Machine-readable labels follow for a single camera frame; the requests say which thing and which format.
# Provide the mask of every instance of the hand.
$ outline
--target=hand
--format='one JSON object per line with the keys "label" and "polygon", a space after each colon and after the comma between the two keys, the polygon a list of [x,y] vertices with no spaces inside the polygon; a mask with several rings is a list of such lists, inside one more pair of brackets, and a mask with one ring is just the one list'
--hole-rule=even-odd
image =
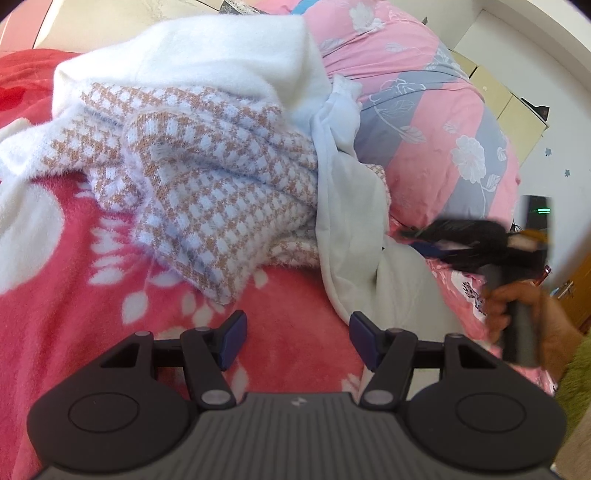
{"label": "hand", "polygon": [[507,304],[517,300],[531,306],[533,322],[540,325],[540,359],[555,382],[559,382],[583,335],[570,323],[560,303],[543,289],[529,282],[504,285],[494,291],[485,289],[484,309],[491,342],[496,342],[511,319],[506,314]]}

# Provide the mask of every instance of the door handle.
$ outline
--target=door handle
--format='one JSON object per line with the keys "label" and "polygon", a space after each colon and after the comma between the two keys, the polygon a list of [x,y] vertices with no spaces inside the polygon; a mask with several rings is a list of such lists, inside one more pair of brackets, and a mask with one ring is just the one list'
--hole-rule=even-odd
{"label": "door handle", "polygon": [[567,280],[566,282],[564,282],[564,284],[561,287],[561,289],[564,288],[564,290],[560,292],[560,294],[558,295],[557,299],[558,300],[562,300],[562,298],[564,298],[564,296],[567,293],[570,293],[570,296],[572,296],[573,295],[573,292],[571,291],[571,288],[573,288],[573,287],[574,287],[574,281]]}

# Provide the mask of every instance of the blue strap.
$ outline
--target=blue strap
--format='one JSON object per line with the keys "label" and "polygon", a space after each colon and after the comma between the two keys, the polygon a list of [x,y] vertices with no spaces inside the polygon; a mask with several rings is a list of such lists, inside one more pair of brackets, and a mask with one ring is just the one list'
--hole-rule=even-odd
{"label": "blue strap", "polygon": [[303,15],[312,5],[319,0],[300,0],[295,8],[291,11],[291,15]]}
{"label": "blue strap", "polygon": [[441,250],[435,245],[428,244],[426,242],[413,242],[412,244],[410,244],[410,246],[413,247],[422,256],[427,258],[441,258],[446,253],[445,250]]}

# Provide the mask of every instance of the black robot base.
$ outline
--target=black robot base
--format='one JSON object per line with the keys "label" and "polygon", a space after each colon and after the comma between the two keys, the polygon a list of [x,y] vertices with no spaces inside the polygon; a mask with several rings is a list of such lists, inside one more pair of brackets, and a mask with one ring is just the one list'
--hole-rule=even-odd
{"label": "black robot base", "polygon": [[[362,313],[350,338],[375,372],[346,393],[249,393],[221,371],[246,315],[155,341],[137,332],[41,397],[27,429],[39,480],[543,480],[566,430],[558,404],[463,335],[423,342]],[[190,401],[155,379],[183,367]],[[440,381],[412,400],[414,368]]]}

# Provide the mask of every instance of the bolt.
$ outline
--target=bolt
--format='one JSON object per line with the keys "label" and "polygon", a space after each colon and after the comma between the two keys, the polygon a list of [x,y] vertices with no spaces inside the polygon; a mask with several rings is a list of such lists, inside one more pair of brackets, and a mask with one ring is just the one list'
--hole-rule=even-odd
{"label": "bolt", "polygon": [[208,405],[224,405],[228,403],[232,397],[225,390],[207,390],[201,395],[203,400]]}
{"label": "bolt", "polygon": [[386,390],[370,390],[364,393],[363,397],[372,405],[388,405],[394,400],[394,395]]}

